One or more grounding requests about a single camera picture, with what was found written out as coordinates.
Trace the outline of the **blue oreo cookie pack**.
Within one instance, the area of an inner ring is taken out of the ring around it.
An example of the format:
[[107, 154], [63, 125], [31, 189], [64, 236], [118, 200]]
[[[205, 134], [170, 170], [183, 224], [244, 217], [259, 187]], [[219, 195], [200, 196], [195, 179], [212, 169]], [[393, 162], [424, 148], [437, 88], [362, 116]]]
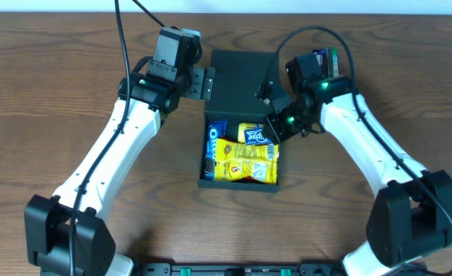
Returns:
[[208, 125], [206, 152], [204, 158], [204, 178], [213, 180], [215, 178], [215, 163], [217, 152], [217, 141], [226, 134], [228, 122], [215, 121]]

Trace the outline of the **blue eclipse mint tin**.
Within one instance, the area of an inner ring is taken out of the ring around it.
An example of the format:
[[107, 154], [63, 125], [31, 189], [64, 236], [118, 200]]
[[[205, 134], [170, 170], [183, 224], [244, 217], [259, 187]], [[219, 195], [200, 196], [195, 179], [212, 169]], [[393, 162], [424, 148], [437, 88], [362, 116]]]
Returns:
[[259, 146], [272, 143], [271, 139], [263, 135], [262, 128], [246, 129], [244, 131], [244, 139], [246, 145]]

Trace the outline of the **yellow candy roll tube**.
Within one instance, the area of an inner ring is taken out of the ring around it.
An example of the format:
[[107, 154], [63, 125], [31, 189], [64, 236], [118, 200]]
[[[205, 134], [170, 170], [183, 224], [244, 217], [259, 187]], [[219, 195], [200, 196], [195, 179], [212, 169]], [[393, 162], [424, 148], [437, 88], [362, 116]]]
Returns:
[[253, 128], [262, 128], [263, 129], [263, 125], [259, 124], [259, 123], [240, 123], [238, 126], [237, 141], [239, 143], [245, 144], [244, 131], [246, 129], [253, 129]]

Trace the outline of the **purple dairy milk bar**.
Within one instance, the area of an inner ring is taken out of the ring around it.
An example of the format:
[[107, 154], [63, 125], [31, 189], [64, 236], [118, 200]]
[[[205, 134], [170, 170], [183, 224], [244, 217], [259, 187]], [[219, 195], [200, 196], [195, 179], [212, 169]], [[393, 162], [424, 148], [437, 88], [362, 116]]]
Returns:
[[327, 55], [327, 51], [326, 49], [316, 49], [316, 50], [312, 50], [312, 53], [315, 55], [315, 58], [318, 62], [318, 65], [321, 69], [321, 71], [324, 74], [327, 74], [328, 69], [327, 69], [327, 61], [326, 61], [326, 55]]

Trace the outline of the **dark green box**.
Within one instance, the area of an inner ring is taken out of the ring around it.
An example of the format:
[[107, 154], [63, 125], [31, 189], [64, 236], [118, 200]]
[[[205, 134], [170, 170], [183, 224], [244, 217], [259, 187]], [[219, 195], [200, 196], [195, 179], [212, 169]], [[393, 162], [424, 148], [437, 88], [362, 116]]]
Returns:
[[206, 160], [209, 125], [216, 121], [226, 121], [228, 125], [225, 137], [236, 141], [240, 123], [262, 123], [270, 112], [270, 107], [255, 96], [264, 77], [263, 70], [268, 65], [270, 58], [270, 53], [263, 52], [212, 51], [211, 67], [215, 69], [215, 78], [211, 99], [205, 102], [205, 125], [198, 179], [200, 188], [271, 193], [280, 189], [280, 180], [273, 185], [268, 185], [254, 180], [225, 182], [205, 177], [205, 169], [212, 164]]

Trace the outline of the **green chocolate bar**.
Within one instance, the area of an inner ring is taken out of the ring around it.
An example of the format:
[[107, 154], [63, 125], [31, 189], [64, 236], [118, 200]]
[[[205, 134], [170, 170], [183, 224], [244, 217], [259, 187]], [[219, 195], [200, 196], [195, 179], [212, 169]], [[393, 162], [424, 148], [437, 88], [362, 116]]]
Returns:
[[339, 76], [339, 59], [338, 50], [336, 48], [327, 48], [327, 69], [329, 77]]

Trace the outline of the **yellow candy bag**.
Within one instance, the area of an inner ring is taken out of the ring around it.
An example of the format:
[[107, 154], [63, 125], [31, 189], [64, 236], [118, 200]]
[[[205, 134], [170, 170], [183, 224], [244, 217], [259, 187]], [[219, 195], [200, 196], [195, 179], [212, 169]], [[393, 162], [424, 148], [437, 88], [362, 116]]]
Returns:
[[279, 146], [246, 145], [218, 139], [215, 178], [216, 181], [233, 182], [247, 176], [268, 185], [277, 183]]

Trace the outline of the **red candy bag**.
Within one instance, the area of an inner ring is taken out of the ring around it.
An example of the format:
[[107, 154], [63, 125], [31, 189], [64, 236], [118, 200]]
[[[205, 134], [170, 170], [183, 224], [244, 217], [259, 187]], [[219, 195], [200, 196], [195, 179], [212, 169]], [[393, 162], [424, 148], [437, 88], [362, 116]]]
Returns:
[[248, 182], [261, 182], [261, 181], [255, 179], [255, 178], [253, 178], [252, 176], [247, 176], [247, 177], [244, 178], [244, 180], [248, 181]]

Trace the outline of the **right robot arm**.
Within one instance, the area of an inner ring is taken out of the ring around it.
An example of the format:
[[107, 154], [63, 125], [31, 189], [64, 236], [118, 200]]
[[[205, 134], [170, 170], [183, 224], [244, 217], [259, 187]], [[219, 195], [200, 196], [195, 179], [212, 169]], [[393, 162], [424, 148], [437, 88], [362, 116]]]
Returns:
[[412, 159], [368, 109], [346, 76], [296, 79], [297, 99], [265, 120], [282, 143], [314, 123], [343, 146], [366, 178], [375, 201], [367, 240], [342, 259], [346, 275], [429, 275], [416, 260], [452, 244], [452, 179]]

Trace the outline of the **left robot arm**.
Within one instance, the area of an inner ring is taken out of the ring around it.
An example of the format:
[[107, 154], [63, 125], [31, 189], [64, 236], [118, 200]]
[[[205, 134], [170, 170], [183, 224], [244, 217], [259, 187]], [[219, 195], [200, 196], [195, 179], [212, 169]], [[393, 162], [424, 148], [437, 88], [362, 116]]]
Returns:
[[193, 67], [164, 78], [152, 62], [123, 78], [111, 117], [71, 176], [49, 198], [25, 207], [28, 261], [42, 275], [131, 275], [135, 261], [116, 250], [106, 226], [116, 195], [145, 145], [181, 97], [208, 100], [215, 69]]

